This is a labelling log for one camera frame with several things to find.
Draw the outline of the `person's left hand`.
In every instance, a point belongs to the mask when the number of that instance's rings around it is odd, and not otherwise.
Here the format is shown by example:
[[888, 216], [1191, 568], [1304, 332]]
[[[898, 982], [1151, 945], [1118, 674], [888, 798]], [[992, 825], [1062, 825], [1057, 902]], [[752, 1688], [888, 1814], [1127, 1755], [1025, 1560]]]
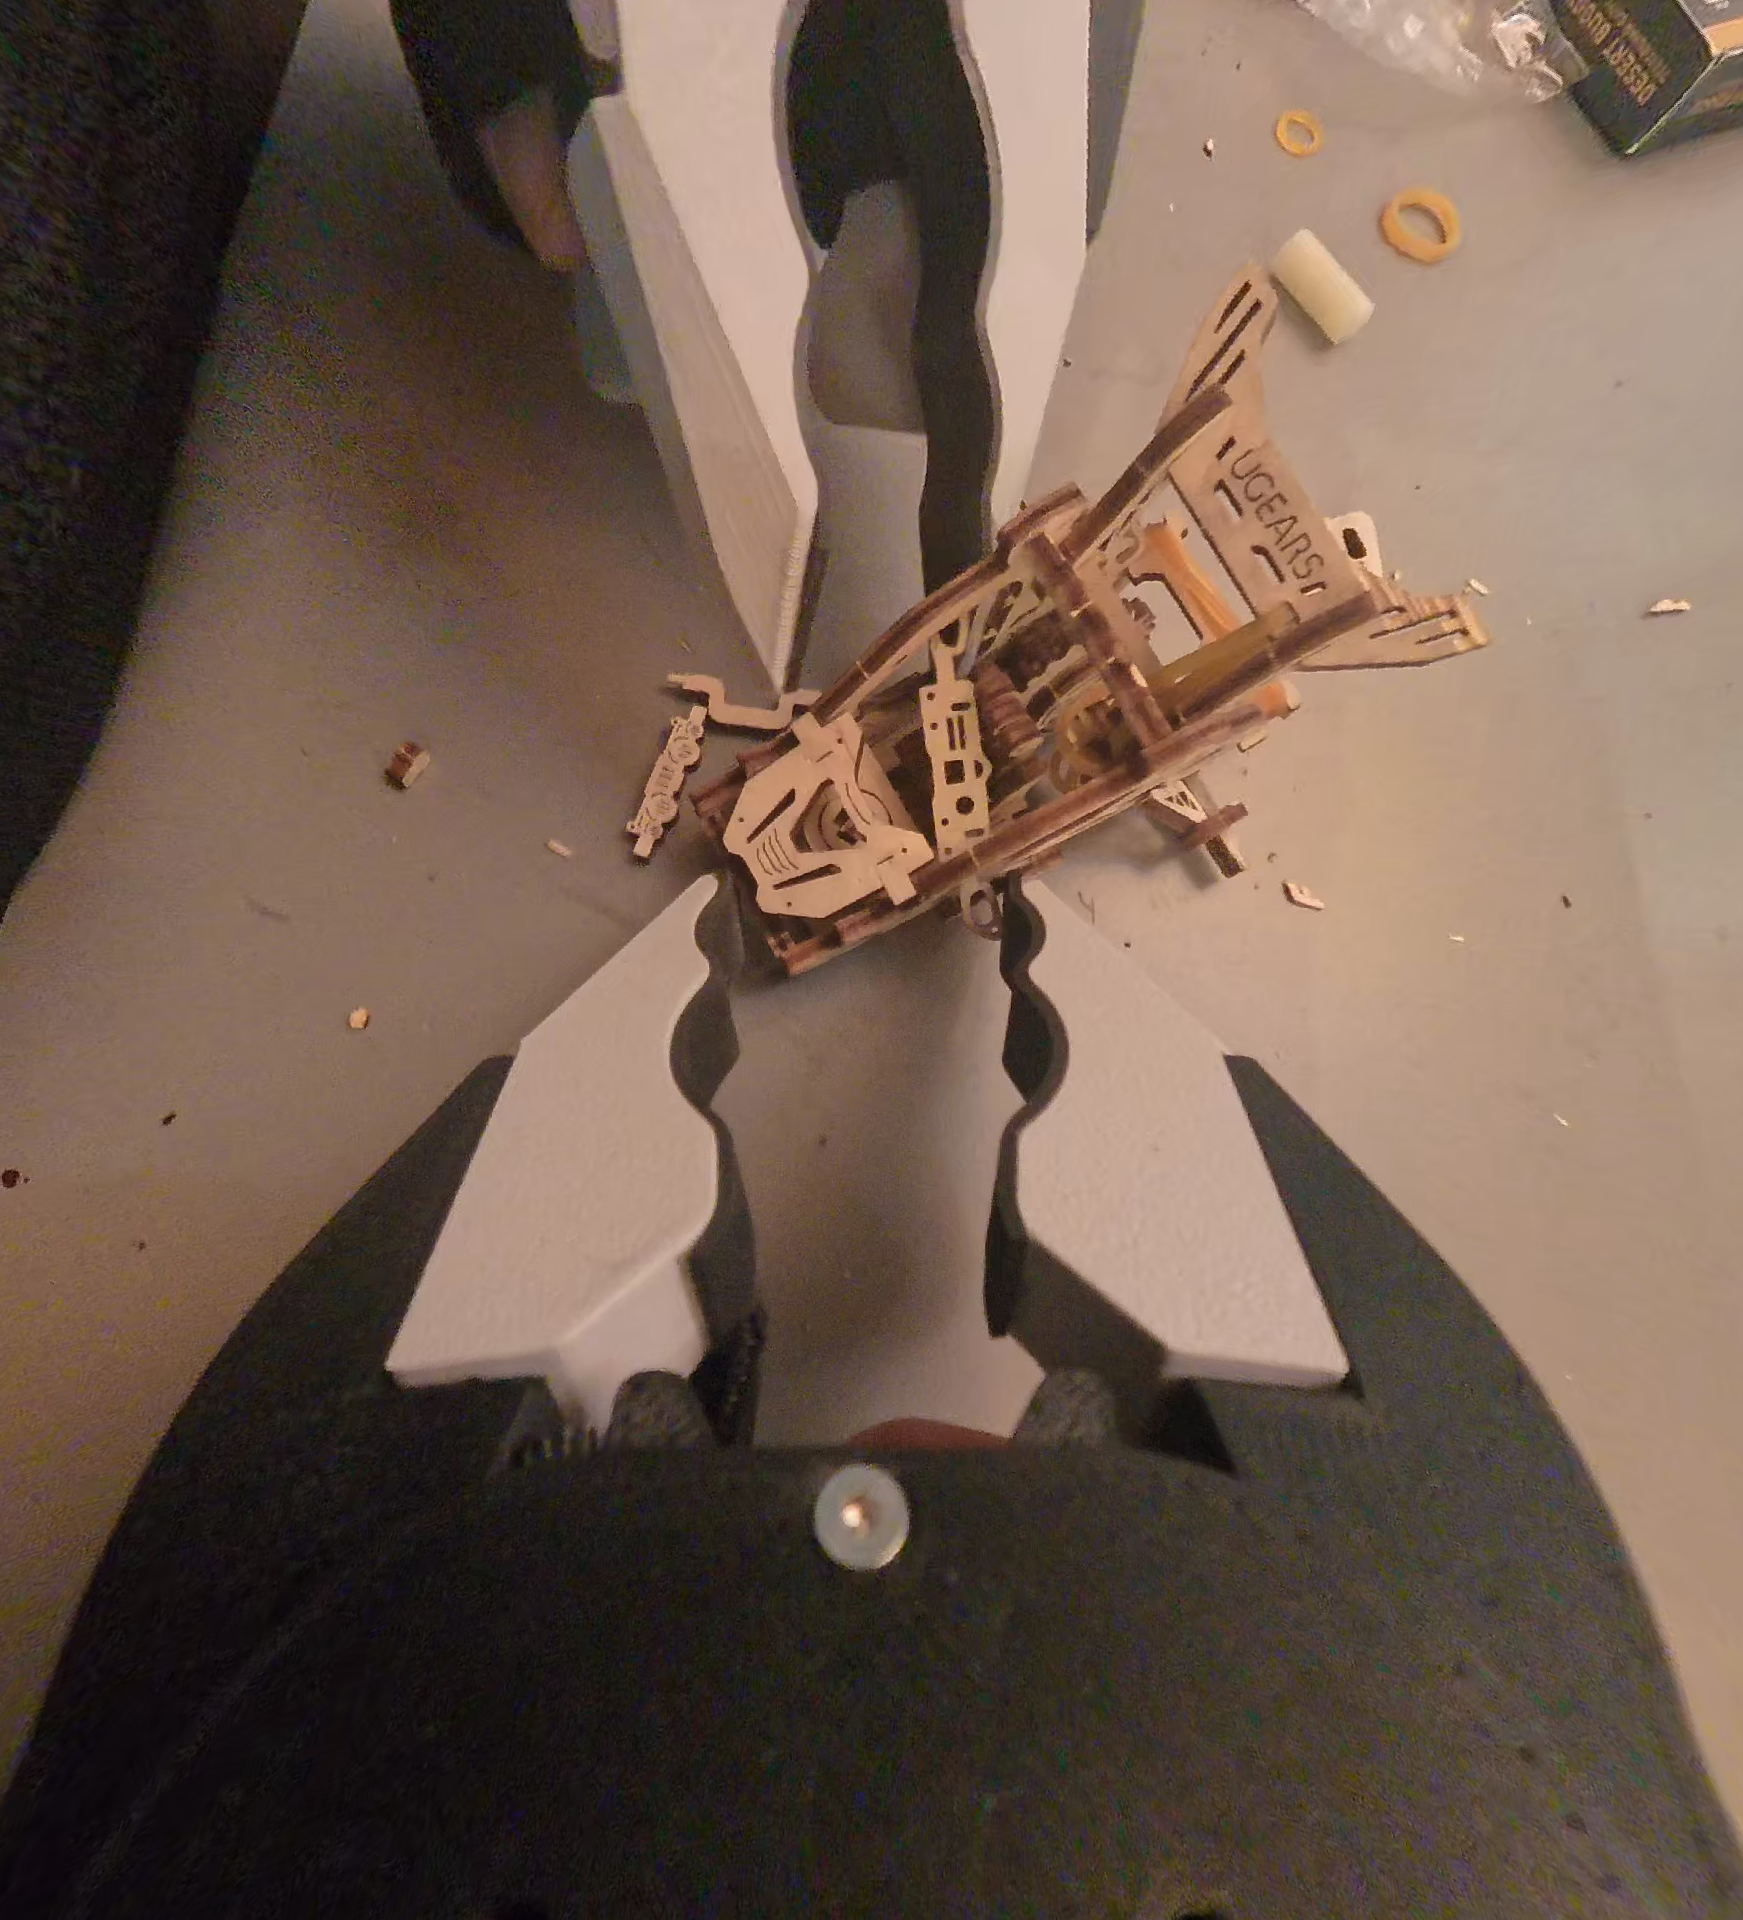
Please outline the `person's left hand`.
[[588, 262], [588, 238], [566, 198], [566, 140], [561, 140], [553, 95], [511, 102], [497, 119], [484, 119], [474, 140], [524, 250], [549, 266], [577, 274]]

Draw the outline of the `clear plastic bag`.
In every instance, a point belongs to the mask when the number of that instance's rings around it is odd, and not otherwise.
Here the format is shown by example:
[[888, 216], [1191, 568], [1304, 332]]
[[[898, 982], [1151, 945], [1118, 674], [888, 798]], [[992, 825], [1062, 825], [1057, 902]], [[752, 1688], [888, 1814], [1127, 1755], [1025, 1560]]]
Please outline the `clear plastic bag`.
[[1586, 80], [1552, 0], [1297, 0], [1364, 67], [1474, 108], [1545, 108]]

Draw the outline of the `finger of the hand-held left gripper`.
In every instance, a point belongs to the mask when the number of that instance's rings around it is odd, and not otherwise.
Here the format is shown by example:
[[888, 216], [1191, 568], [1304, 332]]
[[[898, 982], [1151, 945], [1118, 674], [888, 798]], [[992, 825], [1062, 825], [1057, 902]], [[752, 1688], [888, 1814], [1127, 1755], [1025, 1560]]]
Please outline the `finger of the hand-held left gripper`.
[[1025, 503], [1083, 274], [1093, 10], [946, 0], [914, 80], [920, 578], [992, 551]]
[[771, 690], [792, 678], [814, 461], [798, 431], [807, 234], [786, 171], [786, 0], [577, 0], [604, 95], [577, 212], [668, 461]]

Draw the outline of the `black printed box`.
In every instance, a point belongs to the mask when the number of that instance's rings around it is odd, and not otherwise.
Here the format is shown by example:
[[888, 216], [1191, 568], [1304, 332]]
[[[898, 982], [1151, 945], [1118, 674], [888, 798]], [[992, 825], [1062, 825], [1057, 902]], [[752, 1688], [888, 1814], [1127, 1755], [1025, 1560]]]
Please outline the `black printed box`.
[[1552, 0], [1552, 23], [1618, 157], [1743, 124], [1743, 0]]

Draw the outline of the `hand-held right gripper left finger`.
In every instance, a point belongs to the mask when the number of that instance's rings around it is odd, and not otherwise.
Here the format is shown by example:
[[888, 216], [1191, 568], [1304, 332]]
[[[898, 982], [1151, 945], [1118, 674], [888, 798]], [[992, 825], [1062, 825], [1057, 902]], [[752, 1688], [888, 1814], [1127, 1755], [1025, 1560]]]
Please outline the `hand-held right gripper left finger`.
[[738, 888], [694, 881], [511, 1053], [392, 1342], [401, 1387], [549, 1381], [604, 1434], [628, 1372], [694, 1372], [755, 1314], [738, 1143]]

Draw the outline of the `cream wax cylinder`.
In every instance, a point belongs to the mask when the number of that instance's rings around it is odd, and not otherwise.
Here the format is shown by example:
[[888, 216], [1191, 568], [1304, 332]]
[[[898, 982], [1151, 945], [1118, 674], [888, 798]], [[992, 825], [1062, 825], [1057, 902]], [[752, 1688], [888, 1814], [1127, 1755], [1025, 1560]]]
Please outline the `cream wax cylinder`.
[[1376, 299], [1361, 291], [1361, 274], [1311, 225], [1297, 225], [1265, 257], [1265, 274], [1321, 329], [1324, 346], [1349, 346], [1376, 318]]

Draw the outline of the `wooden mechanical model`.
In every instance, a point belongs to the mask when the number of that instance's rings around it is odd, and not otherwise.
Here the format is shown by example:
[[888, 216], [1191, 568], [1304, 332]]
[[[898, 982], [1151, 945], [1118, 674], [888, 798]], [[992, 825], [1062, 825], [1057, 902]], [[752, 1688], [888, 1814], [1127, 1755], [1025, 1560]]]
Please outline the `wooden mechanical model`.
[[[1000, 933], [1000, 895], [1135, 808], [1220, 843], [1191, 781], [1297, 705], [1297, 674], [1435, 665], [1487, 646], [1470, 592], [1361, 574], [1265, 442], [1272, 274], [1199, 329], [1155, 442], [1106, 497], [1057, 489], [920, 592], [792, 730], [694, 790], [777, 973], [914, 912]], [[955, 638], [992, 755], [992, 838], [932, 856], [920, 678]]]

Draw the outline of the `toothed wooden strip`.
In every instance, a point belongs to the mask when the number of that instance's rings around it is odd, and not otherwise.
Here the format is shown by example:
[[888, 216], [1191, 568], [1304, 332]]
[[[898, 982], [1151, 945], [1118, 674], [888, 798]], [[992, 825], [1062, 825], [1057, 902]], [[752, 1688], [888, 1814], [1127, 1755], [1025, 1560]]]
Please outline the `toothed wooden strip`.
[[668, 826], [671, 826], [671, 814], [682, 814], [682, 783], [689, 783], [689, 773], [701, 763], [701, 730], [708, 730], [708, 705], [682, 705], [682, 712], [668, 720], [668, 734], [661, 734], [661, 755], [655, 755], [655, 773], [643, 773], [643, 790], [638, 790], [638, 808], [628, 808], [628, 825], [624, 825], [638, 867], [668, 843]]

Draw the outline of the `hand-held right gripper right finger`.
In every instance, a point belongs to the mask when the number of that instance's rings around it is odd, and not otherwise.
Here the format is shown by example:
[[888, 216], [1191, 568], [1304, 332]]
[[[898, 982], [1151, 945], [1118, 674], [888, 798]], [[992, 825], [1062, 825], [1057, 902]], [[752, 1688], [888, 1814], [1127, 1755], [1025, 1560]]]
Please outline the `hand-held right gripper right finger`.
[[1000, 981], [1022, 1113], [984, 1219], [984, 1334], [1111, 1387], [1340, 1387], [1340, 1326], [1220, 1035], [1043, 881], [1008, 888]]

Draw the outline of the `perforated wooden link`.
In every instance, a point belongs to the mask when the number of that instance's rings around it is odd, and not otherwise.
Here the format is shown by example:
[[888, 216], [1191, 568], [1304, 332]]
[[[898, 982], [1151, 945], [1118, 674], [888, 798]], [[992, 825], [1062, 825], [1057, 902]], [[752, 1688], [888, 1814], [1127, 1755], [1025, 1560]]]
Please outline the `perforated wooden link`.
[[979, 690], [955, 674], [955, 638], [927, 638], [927, 678], [914, 691], [927, 746], [932, 856], [971, 856], [992, 838], [992, 755], [979, 730]]

